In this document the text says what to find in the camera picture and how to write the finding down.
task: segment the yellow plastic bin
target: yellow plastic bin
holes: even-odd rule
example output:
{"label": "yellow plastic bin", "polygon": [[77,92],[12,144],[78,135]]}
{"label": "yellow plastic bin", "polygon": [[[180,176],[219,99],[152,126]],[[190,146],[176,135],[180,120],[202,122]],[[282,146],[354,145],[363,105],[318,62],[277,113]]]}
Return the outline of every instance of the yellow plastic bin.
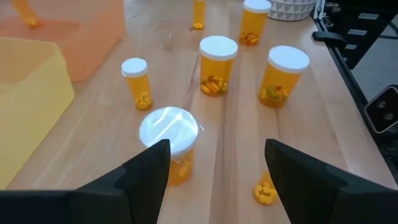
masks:
{"label": "yellow plastic bin", "polygon": [[56,44],[0,37],[0,189],[23,167],[73,97]]}

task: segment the white bottle cap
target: white bottle cap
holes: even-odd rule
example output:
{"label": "white bottle cap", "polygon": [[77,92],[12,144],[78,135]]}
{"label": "white bottle cap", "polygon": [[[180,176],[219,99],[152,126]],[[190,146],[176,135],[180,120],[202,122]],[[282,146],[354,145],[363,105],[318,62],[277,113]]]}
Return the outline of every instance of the white bottle cap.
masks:
{"label": "white bottle cap", "polygon": [[122,74],[125,77],[140,77],[148,72],[148,64],[141,58],[130,58],[122,63]]}
{"label": "white bottle cap", "polygon": [[271,10],[272,4],[266,0],[245,0],[243,9],[253,13],[267,13]]}
{"label": "white bottle cap", "polygon": [[268,62],[282,72],[302,73],[310,65],[310,58],[294,47],[277,46],[270,49]]}
{"label": "white bottle cap", "polygon": [[230,60],[238,53],[236,42],[221,35],[205,37],[200,41],[199,49],[203,56],[217,61]]}
{"label": "white bottle cap", "polygon": [[157,109],[142,120],[139,138],[146,147],[170,140],[171,158],[178,160],[195,144],[198,123],[188,111],[169,106]]}

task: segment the pill bottle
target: pill bottle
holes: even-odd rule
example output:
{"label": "pill bottle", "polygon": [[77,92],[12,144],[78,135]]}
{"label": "pill bottle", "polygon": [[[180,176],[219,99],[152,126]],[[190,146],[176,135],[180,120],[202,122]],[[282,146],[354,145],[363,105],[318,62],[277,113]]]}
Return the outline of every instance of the pill bottle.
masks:
{"label": "pill bottle", "polygon": [[254,186],[253,196],[262,205],[271,205],[278,199],[278,193],[268,170],[263,173],[260,181]]}
{"label": "pill bottle", "polygon": [[289,46],[273,47],[258,93],[259,101],[271,108],[281,108],[310,65],[310,58],[299,49]]}
{"label": "pill bottle", "polygon": [[200,89],[208,96],[228,91],[238,45],[228,37],[214,35],[200,41]]}
{"label": "pill bottle", "polygon": [[242,45],[256,45],[261,40],[266,26],[271,3],[266,0],[245,0],[243,2],[243,17],[239,43]]}
{"label": "pill bottle", "polygon": [[203,29],[205,27],[206,1],[193,0],[193,28]]}
{"label": "pill bottle", "polygon": [[141,58],[130,58],[122,63],[122,75],[130,86],[136,108],[142,111],[153,107],[147,72],[147,62]]}
{"label": "pill bottle", "polygon": [[192,176],[198,123],[188,111],[170,106],[151,112],[141,123],[139,137],[146,147],[170,140],[168,185],[182,184]]}

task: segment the wooden table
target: wooden table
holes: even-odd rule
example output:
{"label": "wooden table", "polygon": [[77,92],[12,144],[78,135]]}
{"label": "wooden table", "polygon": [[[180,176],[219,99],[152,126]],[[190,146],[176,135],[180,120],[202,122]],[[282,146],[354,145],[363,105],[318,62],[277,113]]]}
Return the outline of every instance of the wooden table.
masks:
{"label": "wooden table", "polygon": [[[311,18],[269,19],[260,46],[239,48],[229,93],[210,98],[200,92],[199,41],[215,34],[237,40],[241,13],[242,1],[208,1],[206,29],[198,32],[190,30],[192,1],[126,0],[128,37],[95,76],[74,85],[74,102],[9,189],[74,189],[144,150],[137,130],[147,113],[134,109],[120,74],[129,57],[147,60],[155,109],[185,108],[203,127],[194,176],[167,190],[159,223],[288,223],[280,202],[264,207],[252,197],[266,168],[266,138],[396,189],[328,49],[311,38],[317,30]],[[298,47],[311,59],[281,110],[256,98],[275,45]]]}

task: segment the yellow container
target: yellow container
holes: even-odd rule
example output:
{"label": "yellow container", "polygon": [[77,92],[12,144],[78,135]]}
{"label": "yellow container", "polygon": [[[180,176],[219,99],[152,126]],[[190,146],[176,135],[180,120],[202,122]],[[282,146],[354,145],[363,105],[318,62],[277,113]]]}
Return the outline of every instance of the yellow container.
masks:
{"label": "yellow container", "polygon": [[170,140],[169,185],[182,184],[192,176],[197,136],[196,119],[188,111],[173,106],[151,112],[139,128],[140,140],[146,147],[162,139]]}
{"label": "yellow container", "polygon": [[238,45],[228,37],[214,35],[200,41],[200,89],[208,96],[228,91]]}
{"label": "yellow container", "polygon": [[122,64],[122,75],[130,86],[136,108],[141,111],[150,110],[154,105],[147,72],[147,62],[141,58],[130,58]]}
{"label": "yellow container", "polygon": [[24,166],[73,97],[57,45],[0,37],[0,189]]}
{"label": "yellow container", "polygon": [[205,27],[206,1],[193,0],[193,28],[203,29]]}
{"label": "yellow container", "polygon": [[258,93],[263,105],[281,108],[310,65],[310,58],[299,49],[277,46],[268,54],[268,63]]}
{"label": "yellow container", "polygon": [[268,170],[264,172],[261,180],[254,186],[253,196],[258,203],[263,205],[271,205],[278,199],[278,193]]}
{"label": "yellow container", "polygon": [[267,22],[271,3],[266,0],[245,0],[243,2],[243,17],[239,43],[242,45],[256,45]]}

